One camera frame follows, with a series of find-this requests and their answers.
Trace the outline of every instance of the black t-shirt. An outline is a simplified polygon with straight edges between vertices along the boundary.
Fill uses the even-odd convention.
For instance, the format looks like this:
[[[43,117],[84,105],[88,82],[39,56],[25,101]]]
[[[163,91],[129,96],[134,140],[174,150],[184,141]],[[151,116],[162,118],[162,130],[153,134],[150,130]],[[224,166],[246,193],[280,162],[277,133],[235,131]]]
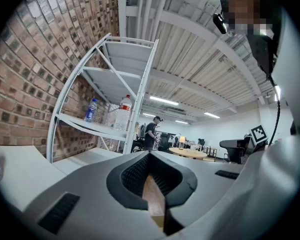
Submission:
[[[151,131],[153,135],[155,135],[156,124],[154,122],[149,123],[145,128],[145,136],[144,136],[144,146],[152,147],[155,144],[155,139],[152,138],[148,131]]]

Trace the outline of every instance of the table lamp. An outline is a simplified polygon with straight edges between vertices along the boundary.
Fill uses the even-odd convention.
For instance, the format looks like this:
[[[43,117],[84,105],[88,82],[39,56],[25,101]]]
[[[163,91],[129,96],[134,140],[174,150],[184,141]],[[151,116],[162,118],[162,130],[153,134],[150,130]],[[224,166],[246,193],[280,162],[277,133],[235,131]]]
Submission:
[[[186,137],[185,136],[181,136],[180,137],[180,140],[179,140],[179,143],[182,143],[182,148],[184,147],[184,144],[186,142]]]

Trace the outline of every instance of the man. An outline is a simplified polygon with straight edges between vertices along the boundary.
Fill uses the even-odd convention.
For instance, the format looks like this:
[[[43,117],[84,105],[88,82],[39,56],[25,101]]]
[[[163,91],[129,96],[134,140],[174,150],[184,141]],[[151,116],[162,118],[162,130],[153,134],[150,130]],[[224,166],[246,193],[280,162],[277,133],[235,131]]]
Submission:
[[[180,140],[181,134],[178,133],[176,136],[174,136],[175,142],[174,142],[174,147],[177,148],[179,147],[179,140]]]
[[[220,0],[228,32],[246,35],[252,55],[269,79],[278,55],[283,12],[276,0]]]
[[[145,129],[144,150],[151,151],[156,139],[156,126],[160,123],[160,116],[155,116],[153,122],[149,123]]]

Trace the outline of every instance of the fluorescent light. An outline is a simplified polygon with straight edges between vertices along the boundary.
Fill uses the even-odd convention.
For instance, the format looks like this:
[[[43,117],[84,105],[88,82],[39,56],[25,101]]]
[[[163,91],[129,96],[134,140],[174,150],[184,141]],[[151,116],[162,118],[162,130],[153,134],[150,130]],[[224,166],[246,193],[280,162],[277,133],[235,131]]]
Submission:
[[[205,115],[212,117],[212,118],[220,118],[220,116],[214,115],[214,114],[210,114],[208,112],[204,113]]]
[[[173,101],[170,101],[170,100],[167,100],[167,99],[163,99],[163,98],[153,97],[153,96],[150,96],[150,100],[155,100],[155,101],[158,101],[158,102],[169,103],[169,104],[172,104],[172,105],[179,105],[179,103],[176,103],[176,102],[173,102]]]
[[[280,87],[279,87],[278,85],[276,85],[274,88],[276,89],[276,92],[278,93],[278,96],[279,96],[278,98],[279,98],[279,101],[280,101],[280,97],[281,97],[281,89],[280,89]],[[275,101],[275,102],[278,101],[278,99],[277,99],[277,94],[274,95],[274,101]]]
[[[175,120],[177,123],[182,123],[182,124],[188,124],[187,122],[182,122],[182,121],[178,121],[178,120]]]
[[[145,115],[146,117],[149,116],[149,117],[155,117],[155,115],[153,114],[146,114],[146,113],[143,113],[143,115]]]

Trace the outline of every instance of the black cable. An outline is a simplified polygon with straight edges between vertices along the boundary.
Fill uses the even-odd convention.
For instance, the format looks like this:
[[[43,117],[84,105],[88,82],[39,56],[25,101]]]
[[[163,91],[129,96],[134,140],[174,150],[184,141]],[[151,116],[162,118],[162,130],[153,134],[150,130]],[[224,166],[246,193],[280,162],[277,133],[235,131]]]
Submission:
[[[272,79],[271,76],[269,76],[269,80],[270,80],[270,82],[271,82],[271,84],[272,84],[272,86],[273,86],[275,95],[276,95],[276,97],[277,97],[277,105],[278,105],[278,109],[277,109],[277,113],[276,113],[276,121],[275,121],[275,126],[274,126],[274,130],[273,130],[273,134],[272,134],[272,137],[271,137],[271,139],[270,139],[270,142],[269,142],[268,147],[271,146],[272,141],[273,141],[273,139],[274,139],[274,137],[275,137],[276,130],[277,130],[278,123],[279,123],[279,118],[280,118],[280,100],[279,100],[279,95],[278,95],[278,92],[277,92],[277,90],[276,90],[276,88],[275,88],[275,83],[274,83],[274,81],[273,81],[273,79]]]

